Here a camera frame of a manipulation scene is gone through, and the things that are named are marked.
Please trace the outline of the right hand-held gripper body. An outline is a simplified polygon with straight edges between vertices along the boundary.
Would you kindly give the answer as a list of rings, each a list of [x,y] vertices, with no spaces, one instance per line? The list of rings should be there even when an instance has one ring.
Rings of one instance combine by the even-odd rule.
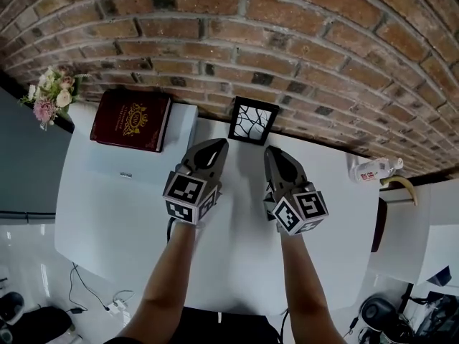
[[[275,222],[278,233],[289,236],[313,230],[328,217],[323,195],[312,182],[291,189],[278,201],[269,189],[263,203],[268,221]]]

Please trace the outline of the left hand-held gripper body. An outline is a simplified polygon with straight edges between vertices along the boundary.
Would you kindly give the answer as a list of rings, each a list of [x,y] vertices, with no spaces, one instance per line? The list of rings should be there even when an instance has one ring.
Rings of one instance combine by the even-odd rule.
[[[217,203],[222,184],[220,173],[171,171],[164,187],[167,214],[179,221],[197,225]]]

